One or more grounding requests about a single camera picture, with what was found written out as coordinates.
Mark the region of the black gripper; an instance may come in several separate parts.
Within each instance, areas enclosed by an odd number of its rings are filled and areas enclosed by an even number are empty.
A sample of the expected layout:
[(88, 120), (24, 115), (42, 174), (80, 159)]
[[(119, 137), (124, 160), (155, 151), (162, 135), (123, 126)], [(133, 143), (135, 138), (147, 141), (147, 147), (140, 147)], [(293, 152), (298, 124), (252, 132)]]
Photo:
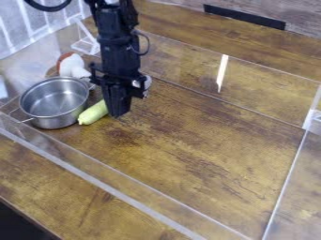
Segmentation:
[(145, 98), (151, 88), (151, 76), (139, 73), (135, 77), (104, 73), (101, 66), (89, 63), (89, 82), (101, 86), (103, 98), (112, 117), (131, 110), (131, 97)]

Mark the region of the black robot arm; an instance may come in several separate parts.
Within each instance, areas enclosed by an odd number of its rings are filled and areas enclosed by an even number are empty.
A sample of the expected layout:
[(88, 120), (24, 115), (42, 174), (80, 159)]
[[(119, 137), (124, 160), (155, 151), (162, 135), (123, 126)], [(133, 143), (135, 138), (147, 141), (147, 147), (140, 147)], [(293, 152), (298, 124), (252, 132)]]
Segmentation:
[(131, 110), (131, 99), (144, 98), (151, 77), (139, 72), (137, 12), (131, 0), (84, 0), (97, 28), (101, 63), (89, 63), (89, 82), (101, 88), (109, 116), (117, 118)]

